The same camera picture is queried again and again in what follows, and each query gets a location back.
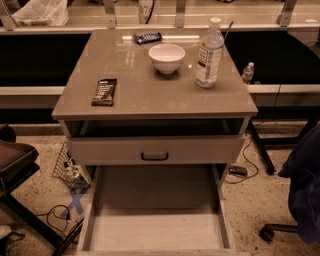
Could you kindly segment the dark rxbar chocolate wrapper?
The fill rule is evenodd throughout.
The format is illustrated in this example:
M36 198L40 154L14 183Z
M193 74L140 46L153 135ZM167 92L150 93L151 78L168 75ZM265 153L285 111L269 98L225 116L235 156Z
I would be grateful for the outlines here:
M117 86L116 79L102 79L97 83L96 94L91 101L92 106L112 106Z

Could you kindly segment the grey drawer cabinet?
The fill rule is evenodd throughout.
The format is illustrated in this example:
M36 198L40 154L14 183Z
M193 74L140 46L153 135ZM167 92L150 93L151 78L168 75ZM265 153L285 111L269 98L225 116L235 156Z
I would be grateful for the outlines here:
M182 66L170 75L155 70L148 47L135 43L133 30L107 29L91 34L53 112L66 139L244 136L257 109L231 57L223 56L217 84L204 89L195 81L199 31L166 29L162 36L186 52ZM91 105L102 79L117 80L112 106ZM222 191L232 163L81 166L94 170L93 192L101 166L213 165Z

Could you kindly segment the closed top drawer front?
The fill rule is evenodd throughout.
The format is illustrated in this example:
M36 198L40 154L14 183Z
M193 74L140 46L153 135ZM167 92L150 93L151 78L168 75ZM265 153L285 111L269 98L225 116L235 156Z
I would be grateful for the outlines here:
M243 143L243 135L66 139L80 165L232 163Z

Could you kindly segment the open middle drawer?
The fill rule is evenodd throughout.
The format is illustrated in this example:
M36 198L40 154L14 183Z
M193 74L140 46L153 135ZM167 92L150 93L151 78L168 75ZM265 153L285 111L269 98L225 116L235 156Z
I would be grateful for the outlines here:
M101 166L77 256L236 256L213 165Z

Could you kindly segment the white ceramic bowl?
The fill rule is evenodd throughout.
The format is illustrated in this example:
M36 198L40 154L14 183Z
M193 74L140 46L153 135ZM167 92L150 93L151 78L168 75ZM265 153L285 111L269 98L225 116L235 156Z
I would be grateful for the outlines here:
M183 63L185 50L175 44L159 44L153 46L149 52L153 66L162 74L171 74Z

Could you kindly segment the black power adapter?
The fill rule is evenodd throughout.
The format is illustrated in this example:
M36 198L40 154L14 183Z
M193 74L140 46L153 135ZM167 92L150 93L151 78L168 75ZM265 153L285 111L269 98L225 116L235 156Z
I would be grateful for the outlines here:
M238 176L247 176L247 169L245 167L240 166L231 166L229 168L229 173L232 175L238 175Z

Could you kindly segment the blue candy bar wrapper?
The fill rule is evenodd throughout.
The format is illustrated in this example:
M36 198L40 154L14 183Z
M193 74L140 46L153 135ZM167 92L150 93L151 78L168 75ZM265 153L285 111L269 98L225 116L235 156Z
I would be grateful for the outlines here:
M143 44L161 41L162 35L160 32L147 33L143 35L134 35L134 40L137 44L143 45Z

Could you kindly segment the clear plastic water bottle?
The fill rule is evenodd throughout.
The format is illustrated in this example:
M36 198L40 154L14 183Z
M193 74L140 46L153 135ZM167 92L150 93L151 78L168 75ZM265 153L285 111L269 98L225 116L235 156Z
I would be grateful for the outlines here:
M213 87L217 81L224 46L224 37L220 31L220 25L220 18L211 18L208 31L200 39L196 82L203 88Z

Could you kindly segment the small water bottle background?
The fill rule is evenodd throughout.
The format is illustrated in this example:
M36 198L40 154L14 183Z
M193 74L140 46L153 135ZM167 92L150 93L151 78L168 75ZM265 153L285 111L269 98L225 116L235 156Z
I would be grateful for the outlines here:
M248 65L243 69L242 80L245 84L250 84L254 75L254 63L249 62Z

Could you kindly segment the white plastic bag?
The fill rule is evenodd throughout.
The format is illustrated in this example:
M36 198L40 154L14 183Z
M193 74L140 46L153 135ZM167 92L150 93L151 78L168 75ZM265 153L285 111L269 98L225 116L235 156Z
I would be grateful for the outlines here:
M67 0L29 0L12 17L19 26L64 26Z

